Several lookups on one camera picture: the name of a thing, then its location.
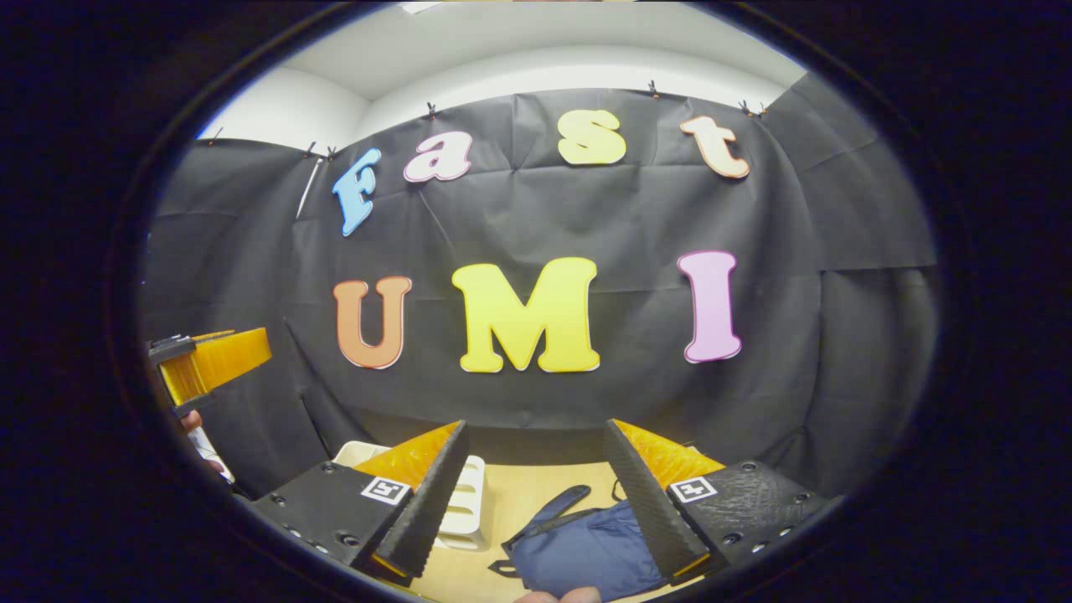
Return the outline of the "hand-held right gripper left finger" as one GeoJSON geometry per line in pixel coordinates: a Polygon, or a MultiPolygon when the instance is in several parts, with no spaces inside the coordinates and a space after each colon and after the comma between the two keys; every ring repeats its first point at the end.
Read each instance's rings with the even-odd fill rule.
{"type": "Polygon", "coordinates": [[[250,508],[321,557],[410,586],[425,573],[468,454],[458,420],[360,464],[312,466],[250,508]]]}

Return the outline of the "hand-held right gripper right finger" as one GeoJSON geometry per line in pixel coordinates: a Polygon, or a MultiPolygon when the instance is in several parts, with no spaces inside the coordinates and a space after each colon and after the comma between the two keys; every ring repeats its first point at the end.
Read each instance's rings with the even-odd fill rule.
{"type": "Polygon", "coordinates": [[[655,565],[673,585],[748,571],[842,503],[761,461],[713,461],[621,420],[606,421],[602,448],[655,565]]]}

